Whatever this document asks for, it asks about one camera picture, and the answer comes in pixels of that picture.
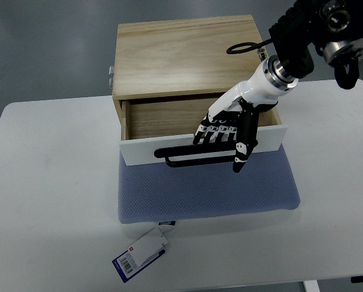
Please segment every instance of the blue cushion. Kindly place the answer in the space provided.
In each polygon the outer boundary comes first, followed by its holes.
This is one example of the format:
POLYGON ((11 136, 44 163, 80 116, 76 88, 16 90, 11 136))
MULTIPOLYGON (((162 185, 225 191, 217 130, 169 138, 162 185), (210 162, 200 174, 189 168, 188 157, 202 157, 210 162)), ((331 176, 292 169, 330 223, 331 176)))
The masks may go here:
POLYGON ((297 186, 281 145, 255 153, 239 173, 232 162, 170 168, 165 162, 126 166, 120 154, 119 220, 161 222, 295 209, 297 186))

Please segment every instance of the gray floor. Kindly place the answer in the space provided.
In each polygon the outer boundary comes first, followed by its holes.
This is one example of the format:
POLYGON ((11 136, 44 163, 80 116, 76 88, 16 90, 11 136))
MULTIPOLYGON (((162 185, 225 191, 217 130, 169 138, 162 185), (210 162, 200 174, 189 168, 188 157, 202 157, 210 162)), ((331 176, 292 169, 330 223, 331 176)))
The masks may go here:
MULTIPOLYGON (((268 28, 293 2, 0 0, 0 116, 12 102, 110 95, 108 67, 114 63, 119 23, 252 14, 262 38, 267 39, 268 28)), ((270 55, 275 53, 272 46, 267 49, 270 55)), ((333 79, 333 70, 313 56, 315 71, 305 80, 333 79)), ((319 284, 322 292, 363 291, 363 283, 351 284, 349 279, 319 284)), ((220 291, 296 292, 303 288, 289 283, 220 291)))

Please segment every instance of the robotic hand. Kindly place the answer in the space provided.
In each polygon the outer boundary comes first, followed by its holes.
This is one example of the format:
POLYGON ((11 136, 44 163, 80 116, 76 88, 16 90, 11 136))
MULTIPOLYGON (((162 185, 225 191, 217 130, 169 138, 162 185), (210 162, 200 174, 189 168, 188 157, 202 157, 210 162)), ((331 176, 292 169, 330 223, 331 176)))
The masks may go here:
POLYGON ((297 85, 298 78, 313 71, 309 44, 334 68, 341 88, 355 86, 358 60, 363 58, 363 0, 297 0, 269 33, 271 38, 260 44, 241 43, 227 50, 228 54, 241 54, 273 43, 277 56, 264 60, 249 80, 214 102, 193 142, 198 144, 203 135, 203 144, 236 137, 235 172, 257 146, 259 113, 273 108, 279 96, 297 85))
POLYGON ((203 135, 203 144, 236 138, 233 171, 239 172, 258 144, 259 114, 273 108, 278 97, 297 83, 298 79, 286 73, 276 55, 265 59, 249 80, 238 83, 213 103, 198 127, 193 144, 198 144, 203 135))

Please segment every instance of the black fingertip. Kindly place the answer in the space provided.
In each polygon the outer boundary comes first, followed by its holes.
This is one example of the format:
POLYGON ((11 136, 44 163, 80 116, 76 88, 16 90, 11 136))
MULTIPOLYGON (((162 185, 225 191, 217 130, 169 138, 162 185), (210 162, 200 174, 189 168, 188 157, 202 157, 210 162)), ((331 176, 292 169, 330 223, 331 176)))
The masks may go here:
POLYGON ((239 173, 243 166, 244 166, 244 163, 242 163, 242 162, 234 162, 233 163, 233 171, 235 173, 239 173))
POLYGON ((199 141, 200 141, 200 137, 199 136, 194 136, 194 140, 193 140, 192 144, 196 145, 196 144, 199 143, 199 141))

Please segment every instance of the wooden drawer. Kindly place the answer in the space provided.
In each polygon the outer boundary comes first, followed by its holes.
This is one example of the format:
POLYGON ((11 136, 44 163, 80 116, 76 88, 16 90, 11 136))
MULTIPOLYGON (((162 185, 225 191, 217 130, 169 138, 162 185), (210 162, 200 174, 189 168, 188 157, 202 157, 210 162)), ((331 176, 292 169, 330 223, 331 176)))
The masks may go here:
MULTIPOLYGON (((113 100, 122 153, 122 144, 140 151, 132 145, 142 139, 191 137, 210 105, 260 64, 256 52, 226 54, 243 41, 262 41, 250 15, 119 25, 113 100)), ((277 125, 275 109, 261 115, 259 127, 277 125)))

